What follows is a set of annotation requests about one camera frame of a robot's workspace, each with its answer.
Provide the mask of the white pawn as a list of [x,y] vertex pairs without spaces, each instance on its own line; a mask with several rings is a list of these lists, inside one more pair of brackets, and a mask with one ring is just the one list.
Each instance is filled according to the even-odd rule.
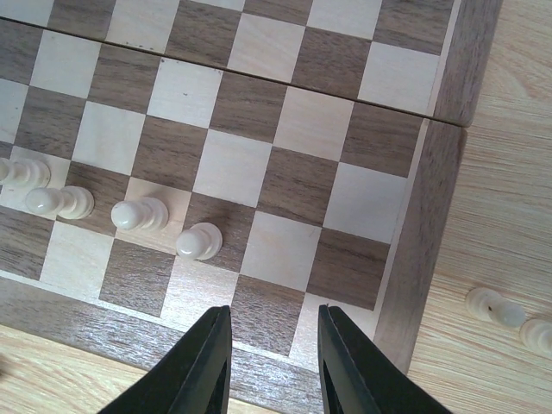
[[178,256],[190,260],[209,260],[223,245],[221,230],[212,223],[198,223],[184,230],[176,240]]
[[41,188],[50,181],[49,167],[40,160],[1,159],[1,185],[7,187]]
[[110,216],[118,229],[156,231],[166,227],[169,212],[158,198],[145,197],[118,202],[113,206]]
[[61,189],[36,188],[25,197],[28,210],[39,216],[54,215],[78,220],[91,214],[94,197],[84,187],[65,186]]

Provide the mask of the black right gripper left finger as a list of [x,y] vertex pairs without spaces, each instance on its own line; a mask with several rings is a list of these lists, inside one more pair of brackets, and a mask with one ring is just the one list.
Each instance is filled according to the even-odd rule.
[[226,413],[232,330],[227,305],[209,308],[146,375],[102,413]]

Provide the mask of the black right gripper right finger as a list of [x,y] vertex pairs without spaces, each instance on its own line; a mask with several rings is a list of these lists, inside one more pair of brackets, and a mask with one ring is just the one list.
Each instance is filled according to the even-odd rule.
[[318,309],[317,348],[326,413],[448,413],[399,371],[339,307]]

